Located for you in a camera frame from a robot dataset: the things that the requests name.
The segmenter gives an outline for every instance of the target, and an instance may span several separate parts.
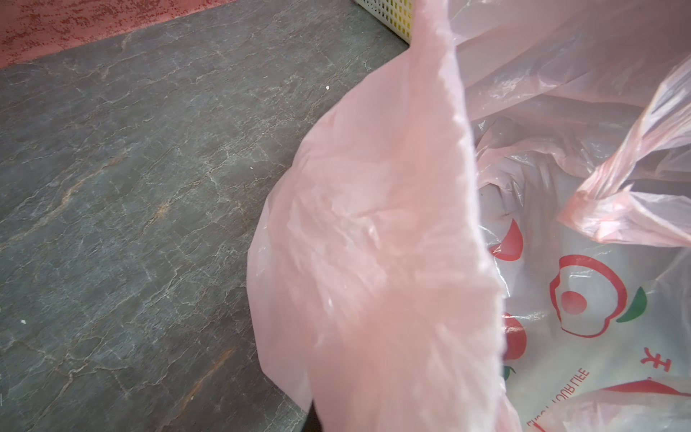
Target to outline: plastic basket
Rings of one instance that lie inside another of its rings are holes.
[[[410,43],[413,24],[413,0],[355,0],[401,39]]]

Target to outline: red mottled surface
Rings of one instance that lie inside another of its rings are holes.
[[[0,68],[233,0],[0,0]]]

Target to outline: translucent plastic bag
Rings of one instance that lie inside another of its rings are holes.
[[[410,49],[267,199],[247,277],[267,375],[327,432],[683,427],[685,391],[598,395],[689,374],[690,8],[417,1]]]

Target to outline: gray marble surface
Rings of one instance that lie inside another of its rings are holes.
[[[247,248],[310,126],[405,47],[349,0],[238,0],[0,70],[0,430],[299,427]]]

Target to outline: red chinese character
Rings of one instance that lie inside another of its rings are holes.
[[[647,355],[647,357],[645,359],[641,359],[642,364],[646,364],[649,361],[652,361],[653,362],[652,365],[655,369],[657,369],[658,366],[662,365],[662,366],[665,366],[665,372],[670,371],[670,368],[672,367],[672,360],[667,359],[667,361],[662,361],[662,360],[660,360],[660,354],[655,354],[655,357],[653,357],[650,354],[650,350],[648,348],[644,348],[644,350],[645,350],[645,355]]]

